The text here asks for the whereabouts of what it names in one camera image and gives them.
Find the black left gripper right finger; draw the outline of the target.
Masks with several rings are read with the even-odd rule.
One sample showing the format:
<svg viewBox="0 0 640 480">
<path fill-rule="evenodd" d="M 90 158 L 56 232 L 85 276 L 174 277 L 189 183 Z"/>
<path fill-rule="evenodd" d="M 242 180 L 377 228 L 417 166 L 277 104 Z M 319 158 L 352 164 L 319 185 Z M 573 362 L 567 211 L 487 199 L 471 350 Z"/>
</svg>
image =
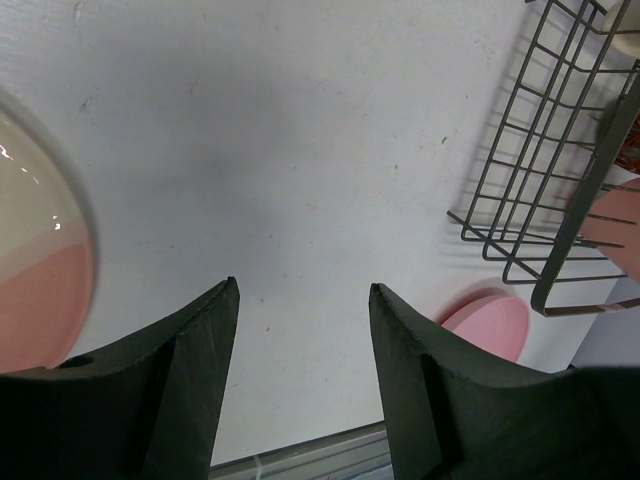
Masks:
<svg viewBox="0 0 640 480">
<path fill-rule="evenodd" d="M 635 479 L 639 372 L 550 374 L 492 355 L 387 286 L 370 330 L 398 479 Z"/>
</svg>

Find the pink plastic cup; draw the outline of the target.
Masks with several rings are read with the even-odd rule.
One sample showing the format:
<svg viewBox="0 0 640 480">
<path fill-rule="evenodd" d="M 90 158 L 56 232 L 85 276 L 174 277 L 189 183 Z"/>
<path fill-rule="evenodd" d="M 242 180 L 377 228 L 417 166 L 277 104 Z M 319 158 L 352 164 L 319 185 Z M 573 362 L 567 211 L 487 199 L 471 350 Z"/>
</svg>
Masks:
<svg viewBox="0 0 640 480">
<path fill-rule="evenodd" d="M 639 283 L 639 179 L 607 192 L 593 204 L 582 236 Z"/>
</svg>

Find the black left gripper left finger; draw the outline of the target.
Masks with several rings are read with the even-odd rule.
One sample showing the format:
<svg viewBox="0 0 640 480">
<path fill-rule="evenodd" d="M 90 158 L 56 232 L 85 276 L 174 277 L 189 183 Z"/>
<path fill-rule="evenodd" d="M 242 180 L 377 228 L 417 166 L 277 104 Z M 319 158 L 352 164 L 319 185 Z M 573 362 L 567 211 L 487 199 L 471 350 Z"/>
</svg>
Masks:
<svg viewBox="0 0 640 480">
<path fill-rule="evenodd" d="M 207 478 L 239 303 L 228 278 L 56 368 L 4 374 L 2 477 Z"/>
</svg>

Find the red black mug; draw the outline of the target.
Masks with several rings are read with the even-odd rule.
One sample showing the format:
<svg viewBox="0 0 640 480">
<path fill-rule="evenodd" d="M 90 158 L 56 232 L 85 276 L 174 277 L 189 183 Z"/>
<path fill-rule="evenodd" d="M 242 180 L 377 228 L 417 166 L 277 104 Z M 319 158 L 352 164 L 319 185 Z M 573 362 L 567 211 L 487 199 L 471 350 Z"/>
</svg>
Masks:
<svg viewBox="0 0 640 480">
<path fill-rule="evenodd" d="M 640 116 L 634 120 L 614 164 L 636 175 L 640 174 Z"/>
</svg>

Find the large pink white plate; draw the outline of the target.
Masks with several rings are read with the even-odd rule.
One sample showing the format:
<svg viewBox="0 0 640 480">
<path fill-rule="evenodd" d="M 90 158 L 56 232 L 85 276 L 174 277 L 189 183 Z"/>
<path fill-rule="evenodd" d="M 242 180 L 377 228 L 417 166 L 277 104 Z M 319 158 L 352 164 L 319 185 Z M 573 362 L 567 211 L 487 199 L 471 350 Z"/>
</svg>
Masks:
<svg viewBox="0 0 640 480">
<path fill-rule="evenodd" d="M 74 188 L 43 139 L 1 107 L 1 370 L 53 368 L 91 305 L 93 245 Z"/>
</svg>

